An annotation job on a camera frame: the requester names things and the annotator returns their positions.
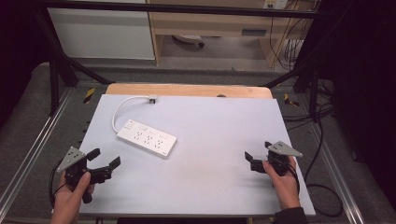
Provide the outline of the black metal stand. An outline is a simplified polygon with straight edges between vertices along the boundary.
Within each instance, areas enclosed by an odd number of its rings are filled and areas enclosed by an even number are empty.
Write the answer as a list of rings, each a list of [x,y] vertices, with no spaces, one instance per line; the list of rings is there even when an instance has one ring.
[[[61,42],[56,35],[56,31],[50,20],[50,15],[46,9],[42,7],[31,8],[31,14],[37,25],[37,34],[42,45],[45,47],[49,57],[49,78],[51,93],[51,109],[49,114],[52,116],[60,107],[60,85],[61,78],[66,87],[76,87],[78,78],[74,72],[77,69],[84,75],[98,81],[101,84],[113,84],[112,80],[108,80],[99,76],[87,67],[70,58],[64,52]]]
[[[272,89],[278,84],[290,79],[291,77],[297,77],[293,85],[295,92],[302,93],[305,90],[309,90],[309,106],[308,106],[308,117],[314,122],[318,122],[317,112],[317,99],[318,99],[318,70],[319,63],[315,62],[303,62],[295,65],[294,68],[287,74],[278,77],[266,84],[263,84],[264,88]]]

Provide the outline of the office chair base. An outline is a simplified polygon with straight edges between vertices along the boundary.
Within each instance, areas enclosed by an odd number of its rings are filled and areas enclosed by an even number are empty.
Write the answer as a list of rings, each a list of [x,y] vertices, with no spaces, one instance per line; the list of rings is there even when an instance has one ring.
[[[199,35],[174,35],[174,38],[189,44],[196,44],[199,48],[203,48],[205,43]]]

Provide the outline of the white cabinet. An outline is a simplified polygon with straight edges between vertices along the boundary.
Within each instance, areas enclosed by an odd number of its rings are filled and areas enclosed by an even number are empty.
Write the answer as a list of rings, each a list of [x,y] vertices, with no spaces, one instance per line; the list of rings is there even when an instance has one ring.
[[[64,52],[73,58],[155,58],[143,12],[50,8]]]

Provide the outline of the black metal crossbar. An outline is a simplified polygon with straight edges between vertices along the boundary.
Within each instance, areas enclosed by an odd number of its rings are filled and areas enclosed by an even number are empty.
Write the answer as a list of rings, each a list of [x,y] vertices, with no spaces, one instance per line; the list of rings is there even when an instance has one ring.
[[[211,15],[251,16],[251,17],[298,18],[298,19],[315,19],[320,17],[320,14],[315,11],[296,11],[296,10],[285,10],[285,9],[273,10],[273,9],[254,9],[254,8],[238,8],[238,7],[208,7],[208,6],[187,6],[187,5],[73,1],[73,0],[35,0],[35,3],[41,7],[67,8],[67,9],[211,14]]]

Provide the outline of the person's right hand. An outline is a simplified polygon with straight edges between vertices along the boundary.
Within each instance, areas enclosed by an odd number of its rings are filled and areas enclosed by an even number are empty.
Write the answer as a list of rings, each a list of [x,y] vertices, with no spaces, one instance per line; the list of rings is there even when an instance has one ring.
[[[262,166],[272,180],[281,210],[300,207],[298,184],[291,172],[279,176],[273,166],[264,161]]]

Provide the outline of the white power strip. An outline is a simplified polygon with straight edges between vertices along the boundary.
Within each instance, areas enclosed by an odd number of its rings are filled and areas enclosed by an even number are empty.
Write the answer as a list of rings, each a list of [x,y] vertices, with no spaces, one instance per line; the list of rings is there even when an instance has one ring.
[[[117,132],[117,137],[128,144],[167,159],[177,142],[169,133],[129,119]]]

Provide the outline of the wooden office desk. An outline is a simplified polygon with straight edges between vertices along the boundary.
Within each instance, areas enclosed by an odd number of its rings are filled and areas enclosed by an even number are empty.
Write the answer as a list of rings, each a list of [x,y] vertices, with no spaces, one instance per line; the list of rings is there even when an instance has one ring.
[[[264,0],[146,0],[149,4],[208,7],[263,8]],[[314,0],[288,0],[284,9],[312,11]],[[267,65],[280,58],[286,39],[303,39],[310,26],[308,19],[251,17],[211,14],[159,13],[148,14],[152,35],[249,36],[256,37]]]

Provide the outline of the black curtain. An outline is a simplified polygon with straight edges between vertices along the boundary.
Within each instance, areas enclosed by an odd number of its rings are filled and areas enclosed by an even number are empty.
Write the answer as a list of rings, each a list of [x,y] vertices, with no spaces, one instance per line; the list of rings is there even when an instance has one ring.
[[[396,0],[354,0],[321,74],[352,148],[396,208]]]
[[[0,127],[46,60],[27,0],[0,0]]]

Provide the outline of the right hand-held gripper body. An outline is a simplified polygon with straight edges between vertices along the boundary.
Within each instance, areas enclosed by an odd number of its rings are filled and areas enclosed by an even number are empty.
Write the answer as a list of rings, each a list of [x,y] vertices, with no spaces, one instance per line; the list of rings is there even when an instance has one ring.
[[[278,175],[283,176],[290,170],[289,156],[302,157],[303,154],[282,141],[273,143],[268,149],[267,161],[273,166]],[[250,170],[266,174],[261,160],[253,159]]]

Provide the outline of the aluminium floor rail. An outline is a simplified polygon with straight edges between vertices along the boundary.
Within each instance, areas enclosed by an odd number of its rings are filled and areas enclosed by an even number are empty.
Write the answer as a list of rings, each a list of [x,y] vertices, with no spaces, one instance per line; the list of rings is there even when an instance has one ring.
[[[49,118],[46,120],[45,125],[43,126],[39,135],[30,147],[19,169],[17,170],[16,174],[13,176],[7,188],[4,190],[2,196],[0,197],[0,220],[4,219],[7,215],[9,208],[11,207],[15,198],[20,192],[25,179],[31,172],[35,161],[41,153],[42,148],[46,145],[54,127],[56,126],[59,118],[64,112],[64,109],[66,108],[70,95],[73,93],[73,91],[74,88],[67,88],[64,91],[59,101],[59,107],[55,110],[54,114],[49,116]]]
[[[349,223],[364,224],[364,218],[361,214],[361,210],[357,206],[352,192],[324,139],[324,132],[320,129],[318,123],[311,123],[310,128],[318,142],[319,154],[324,162],[326,170],[329,173],[335,191],[341,199]]]

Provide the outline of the yellow black tape strip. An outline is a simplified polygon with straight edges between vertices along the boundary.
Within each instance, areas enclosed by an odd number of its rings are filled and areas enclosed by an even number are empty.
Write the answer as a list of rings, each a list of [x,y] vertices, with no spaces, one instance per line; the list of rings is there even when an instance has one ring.
[[[96,90],[96,88],[88,89],[88,91],[87,91],[87,93],[86,93],[86,95],[84,97],[83,104],[88,104],[90,102],[95,90]]]
[[[292,101],[287,93],[284,93],[284,103],[286,105],[300,106],[298,102]]]

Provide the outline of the white wall socket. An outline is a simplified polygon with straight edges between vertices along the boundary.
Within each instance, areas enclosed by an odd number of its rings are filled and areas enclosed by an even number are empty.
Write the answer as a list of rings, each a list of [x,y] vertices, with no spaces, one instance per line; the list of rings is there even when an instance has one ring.
[[[264,0],[263,8],[267,9],[284,9],[288,0]]]

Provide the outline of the light wooden table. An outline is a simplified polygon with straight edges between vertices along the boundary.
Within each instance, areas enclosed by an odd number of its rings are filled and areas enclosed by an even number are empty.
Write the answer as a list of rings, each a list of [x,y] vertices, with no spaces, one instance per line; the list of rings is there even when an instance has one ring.
[[[113,83],[107,87],[106,94],[202,97],[223,95],[229,98],[273,98],[273,94],[268,88],[238,85]]]

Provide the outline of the person's left hand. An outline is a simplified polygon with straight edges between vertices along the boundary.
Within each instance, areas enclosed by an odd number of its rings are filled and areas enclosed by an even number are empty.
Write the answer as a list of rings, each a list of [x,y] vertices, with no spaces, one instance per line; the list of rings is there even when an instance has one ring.
[[[61,175],[59,182],[60,189],[55,196],[55,205],[52,215],[59,214],[62,216],[69,215],[77,217],[84,192],[88,191],[89,193],[93,193],[94,191],[94,186],[90,184],[90,181],[91,174],[87,172],[79,180],[78,185],[71,190],[66,186],[64,175]]]

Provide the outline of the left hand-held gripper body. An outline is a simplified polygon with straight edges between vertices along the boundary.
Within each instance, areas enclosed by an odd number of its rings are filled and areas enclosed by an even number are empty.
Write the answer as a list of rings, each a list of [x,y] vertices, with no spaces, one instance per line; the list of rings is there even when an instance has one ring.
[[[102,184],[112,177],[112,170],[107,166],[90,169],[87,166],[87,158],[84,153],[75,147],[70,147],[63,160],[57,168],[57,172],[64,172],[66,185],[75,187],[82,176],[89,172],[91,174],[91,185]]]

